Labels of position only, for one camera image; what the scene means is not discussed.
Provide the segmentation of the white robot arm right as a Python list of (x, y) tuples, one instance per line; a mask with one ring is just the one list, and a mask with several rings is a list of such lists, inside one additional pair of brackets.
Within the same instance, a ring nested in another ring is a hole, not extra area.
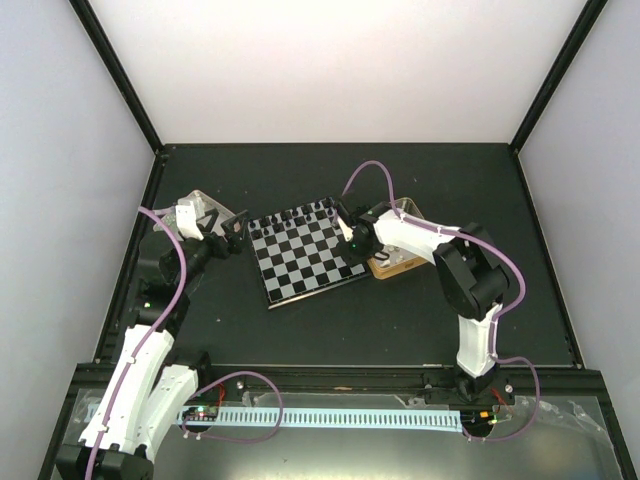
[(444, 297), (458, 316), (459, 346), (454, 388), (465, 403), (491, 390), (497, 371), (494, 336), (509, 278), (477, 224), (467, 229), (438, 225), (389, 202), (350, 210), (340, 199), (334, 224), (340, 228), (339, 255), (348, 265), (363, 263), (387, 246), (398, 247), (436, 267)]

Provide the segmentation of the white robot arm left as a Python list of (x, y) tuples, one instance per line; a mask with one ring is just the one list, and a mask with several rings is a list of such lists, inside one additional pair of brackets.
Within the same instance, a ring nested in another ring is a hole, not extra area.
[(139, 243), (139, 283), (120, 356), (88, 425), (55, 459), (63, 479), (150, 479), (160, 446), (180, 408), (214, 388), (210, 356), (180, 351), (174, 342), (190, 300), (186, 288), (212, 259), (242, 251), (248, 213), (224, 217), (212, 208), (199, 224), (193, 208), (176, 208), (170, 227), (149, 210), (155, 226)]

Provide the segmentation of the pink metal tin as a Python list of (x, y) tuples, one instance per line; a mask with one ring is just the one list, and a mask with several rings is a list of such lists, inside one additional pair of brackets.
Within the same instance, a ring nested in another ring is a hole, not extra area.
[(153, 211), (153, 213), (158, 216), (162, 222), (177, 236), (179, 236), (181, 239), (184, 239), (181, 234), (179, 233), (177, 227), (176, 227), (176, 221), (175, 221), (175, 206), (177, 205), (178, 201), (180, 199), (183, 198), (196, 198), (199, 197), (202, 199), (203, 203), (204, 203), (204, 212), (208, 211), (210, 209), (217, 209), (219, 211), (219, 218), (217, 220), (215, 229), (216, 232), (218, 233), (218, 235), (224, 235), (224, 232), (222, 230), (221, 224), (229, 219), (230, 217), (234, 216), (234, 213), (229, 210), (228, 208), (226, 208), (224, 205), (222, 205), (221, 203), (217, 202), (216, 200), (214, 200), (213, 198), (211, 198), (210, 196), (206, 195), (205, 193), (203, 193), (200, 190), (193, 190), (191, 193), (189, 193), (187, 196), (179, 198), (177, 201), (175, 201), (170, 207), (166, 207), (166, 208), (161, 208), (161, 209), (156, 209)]

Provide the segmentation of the gold metal tin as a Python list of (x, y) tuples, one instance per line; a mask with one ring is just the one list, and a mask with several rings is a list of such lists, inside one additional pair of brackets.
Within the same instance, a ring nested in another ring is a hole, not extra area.
[[(399, 198), (396, 201), (396, 207), (409, 215), (424, 220), (423, 214), (409, 197)], [(372, 275), (378, 280), (391, 278), (426, 263), (426, 259), (395, 245), (385, 245), (381, 252), (367, 261)]]

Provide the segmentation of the black white chessboard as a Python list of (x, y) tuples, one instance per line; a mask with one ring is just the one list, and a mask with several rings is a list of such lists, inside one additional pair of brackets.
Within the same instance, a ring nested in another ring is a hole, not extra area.
[(251, 249), (265, 292), (275, 309), (369, 275), (339, 255), (341, 230), (335, 201), (324, 197), (248, 222)]

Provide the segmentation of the black front rail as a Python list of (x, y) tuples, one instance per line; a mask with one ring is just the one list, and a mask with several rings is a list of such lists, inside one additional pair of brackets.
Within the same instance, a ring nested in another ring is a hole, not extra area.
[[(460, 402), (457, 374), (453, 368), (315, 368), (315, 367), (239, 367), (213, 366), (209, 382), (239, 370), (255, 370), (270, 379), (281, 393), (364, 393), (426, 395), (435, 403)], [(577, 395), (606, 397), (603, 376), (596, 370), (578, 368), (536, 367), (541, 396)], [(67, 397), (81, 389), (105, 389), (113, 366), (110, 364), (80, 364), (76, 367)], [(241, 373), (239, 378), (224, 380), (225, 399), (236, 400), (241, 392), (271, 392), (266, 382)], [(474, 394), (477, 403), (497, 399), (494, 391), (505, 400), (514, 395), (533, 396), (535, 385), (532, 373), (525, 366), (499, 367), (483, 390)]]

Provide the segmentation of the black frame post left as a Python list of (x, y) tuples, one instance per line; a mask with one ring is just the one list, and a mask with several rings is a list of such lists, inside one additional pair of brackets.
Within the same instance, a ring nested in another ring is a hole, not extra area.
[(110, 74), (111, 79), (125, 101), (145, 140), (151, 150), (154, 153), (158, 153), (163, 149), (163, 143), (91, 2), (87, 0), (69, 0), (69, 4)]

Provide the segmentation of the black frame post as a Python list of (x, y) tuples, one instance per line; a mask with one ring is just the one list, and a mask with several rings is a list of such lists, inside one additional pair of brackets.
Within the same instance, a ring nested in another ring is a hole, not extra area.
[(158, 153), (163, 149), (163, 143), (91, 2), (87, 0), (69, 0), (69, 4), (110, 74), (111, 79), (125, 101), (145, 140), (151, 150), (154, 153)]
[(607, 3), (607, 0), (588, 0), (584, 3), (540, 88), (527, 109), (523, 120), (509, 143), (509, 148), (514, 154), (518, 155), (523, 150), (527, 140), (534, 131), (538, 121), (542, 117), (546, 107), (553, 98)]

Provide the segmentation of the black frame post right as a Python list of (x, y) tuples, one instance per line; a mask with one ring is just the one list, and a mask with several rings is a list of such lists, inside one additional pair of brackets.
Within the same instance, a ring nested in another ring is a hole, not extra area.
[(607, 3), (607, 0), (588, 0), (584, 3), (540, 88), (527, 109), (523, 120), (509, 143), (509, 148), (514, 154), (518, 155), (523, 150), (527, 140), (534, 131), (538, 121), (542, 117), (546, 107), (553, 98)]

